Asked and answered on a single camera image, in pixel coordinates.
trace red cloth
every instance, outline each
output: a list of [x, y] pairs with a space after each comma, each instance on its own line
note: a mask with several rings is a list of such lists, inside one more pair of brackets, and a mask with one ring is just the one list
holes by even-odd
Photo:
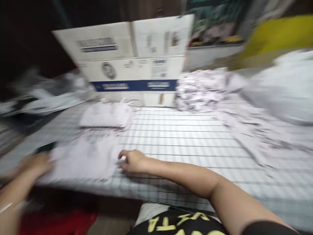
[[66, 215], [33, 213], [22, 218], [19, 235], [85, 235], [96, 214], [73, 211]]

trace forearm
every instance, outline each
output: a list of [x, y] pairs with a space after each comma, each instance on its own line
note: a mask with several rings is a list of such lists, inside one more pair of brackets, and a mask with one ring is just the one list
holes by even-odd
[[270, 220], [290, 227], [237, 185], [209, 169], [157, 159], [148, 162], [145, 173], [173, 181], [208, 199], [232, 235], [241, 234], [245, 226], [257, 220]]
[[38, 175], [32, 171], [21, 173], [0, 195], [0, 234], [15, 235], [20, 220], [20, 203], [25, 200]]
[[173, 181], [202, 198], [210, 198], [214, 188], [221, 180], [225, 180], [224, 177], [204, 167], [186, 163], [164, 162], [153, 158], [149, 161], [147, 174]]

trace grid pattern tablecloth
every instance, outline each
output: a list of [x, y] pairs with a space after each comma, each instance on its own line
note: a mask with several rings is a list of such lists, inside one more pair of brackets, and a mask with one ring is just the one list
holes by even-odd
[[[27, 137], [0, 161], [0, 174], [36, 148], [77, 137], [80, 117], [90, 104], [65, 110]], [[214, 114], [194, 114], [170, 108], [144, 107], [136, 112], [130, 129], [119, 137], [125, 149], [138, 149], [149, 157], [200, 165], [233, 181], [292, 226], [313, 231], [313, 159], [280, 156], [287, 168], [259, 166], [217, 120]], [[207, 200], [179, 185], [148, 175], [125, 176], [116, 169], [108, 181], [76, 179], [52, 186], [101, 195], [142, 199], [176, 206], [213, 210]]]

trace circular logo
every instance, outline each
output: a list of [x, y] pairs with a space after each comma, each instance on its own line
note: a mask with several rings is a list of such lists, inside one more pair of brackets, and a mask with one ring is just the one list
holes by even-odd
[[104, 75], [111, 80], [114, 80], [116, 77], [116, 72], [115, 69], [112, 67], [112, 65], [110, 65], [107, 62], [104, 62], [102, 64], [102, 71], [104, 73]]

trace cardboard box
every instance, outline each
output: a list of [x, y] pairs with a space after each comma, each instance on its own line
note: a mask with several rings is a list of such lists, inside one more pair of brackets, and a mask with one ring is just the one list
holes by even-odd
[[138, 74], [141, 80], [178, 79], [185, 62], [185, 56], [140, 58]]
[[132, 22], [139, 58], [185, 55], [193, 15]]
[[78, 65], [102, 98], [128, 99], [136, 106], [172, 107], [184, 61], [184, 56], [177, 56], [88, 61]]
[[173, 107], [184, 62], [185, 56], [138, 59], [144, 106]]
[[129, 22], [56, 30], [53, 34], [75, 62], [134, 57]]
[[141, 92], [136, 91], [127, 91], [127, 92], [97, 92], [97, 95], [101, 98], [106, 98], [108, 101], [115, 102], [120, 100], [130, 100], [134, 102], [134, 105], [136, 107], [142, 107], [143, 104], [143, 98]]
[[146, 107], [173, 107], [175, 97], [175, 92], [146, 92], [142, 94], [142, 103]]

